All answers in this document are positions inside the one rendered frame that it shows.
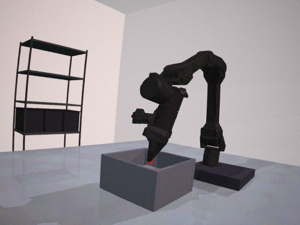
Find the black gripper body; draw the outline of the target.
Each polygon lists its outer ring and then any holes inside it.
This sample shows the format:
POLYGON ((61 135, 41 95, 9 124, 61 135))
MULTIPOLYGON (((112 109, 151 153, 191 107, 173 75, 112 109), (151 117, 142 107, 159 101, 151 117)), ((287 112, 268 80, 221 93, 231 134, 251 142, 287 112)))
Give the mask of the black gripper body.
POLYGON ((143 136, 167 144, 171 138, 172 129, 178 115, 178 111, 158 105, 153 125, 144 128, 143 136))

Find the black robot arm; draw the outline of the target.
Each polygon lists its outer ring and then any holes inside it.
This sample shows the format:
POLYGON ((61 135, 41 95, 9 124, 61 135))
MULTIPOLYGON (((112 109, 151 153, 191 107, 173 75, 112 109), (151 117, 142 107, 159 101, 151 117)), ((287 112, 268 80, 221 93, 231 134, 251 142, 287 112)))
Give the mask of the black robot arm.
MULTIPOLYGON (((204 148, 203 162, 199 163, 216 167, 221 166, 218 164, 220 151, 225 151, 223 130, 219 124, 220 84, 227 69, 222 58, 210 50, 199 51, 182 63, 167 65, 160 75, 149 74, 140 86, 140 94, 147 100, 179 111, 183 98, 188 98, 188 94, 185 88, 173 85, 188 85, 193 79, 193 73, 199 69, 203 71, 208 92, 206 124, 200 129, 200 147, 204 148)), ((156 114, 156 110, 154 113, 145 113, 144 109, 137 108, 131 115, 132 123, 153 125, 156 114)))

